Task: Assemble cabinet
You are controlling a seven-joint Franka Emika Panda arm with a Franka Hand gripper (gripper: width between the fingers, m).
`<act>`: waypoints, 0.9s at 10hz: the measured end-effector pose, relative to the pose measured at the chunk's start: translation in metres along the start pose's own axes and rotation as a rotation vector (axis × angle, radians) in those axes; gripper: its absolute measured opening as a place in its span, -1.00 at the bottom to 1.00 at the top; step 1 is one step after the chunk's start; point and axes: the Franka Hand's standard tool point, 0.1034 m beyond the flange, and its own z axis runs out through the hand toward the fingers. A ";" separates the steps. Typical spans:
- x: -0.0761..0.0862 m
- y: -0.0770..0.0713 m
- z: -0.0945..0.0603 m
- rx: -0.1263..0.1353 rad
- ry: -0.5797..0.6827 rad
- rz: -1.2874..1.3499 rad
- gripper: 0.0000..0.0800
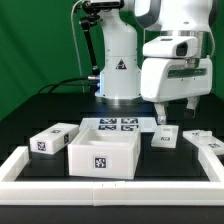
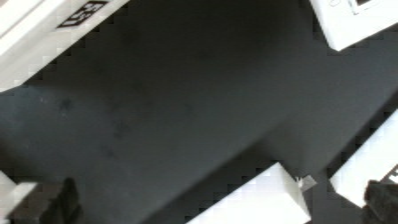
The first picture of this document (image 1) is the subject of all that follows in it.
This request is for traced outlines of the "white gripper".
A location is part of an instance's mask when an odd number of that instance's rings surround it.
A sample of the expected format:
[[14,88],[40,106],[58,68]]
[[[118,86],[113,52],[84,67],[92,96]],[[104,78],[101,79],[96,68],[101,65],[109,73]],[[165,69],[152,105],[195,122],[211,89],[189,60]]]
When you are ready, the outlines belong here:
[[141,96],[160,102],[155,104],[159,124],[167,123],[168,103],[164,101],[187,97],[184,116],[194,118],[199,96],[211,91],[212,71],[210,59],[201,59],[197,68],[186,68],[184,59],[147,58],[142,65]]

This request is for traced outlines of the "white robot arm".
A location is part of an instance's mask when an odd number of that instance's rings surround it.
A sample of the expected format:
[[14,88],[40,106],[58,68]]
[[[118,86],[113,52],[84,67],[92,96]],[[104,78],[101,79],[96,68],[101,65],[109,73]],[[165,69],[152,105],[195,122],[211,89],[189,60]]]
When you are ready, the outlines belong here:
[[[206,39],[217,13],[217,0],[83,0],[80,22],[85,31],[100,24],[105,66],[93,68],[99,77],[99,100],[144,99],[152,102],[157,122],[167,122],[170,101],[187,99],[185,115],[193,117],[199,98],[211,91],[212,61]],[[160,35],[143,45],[137,64],[137,32],[120,19],[131,11],[137,23]]]

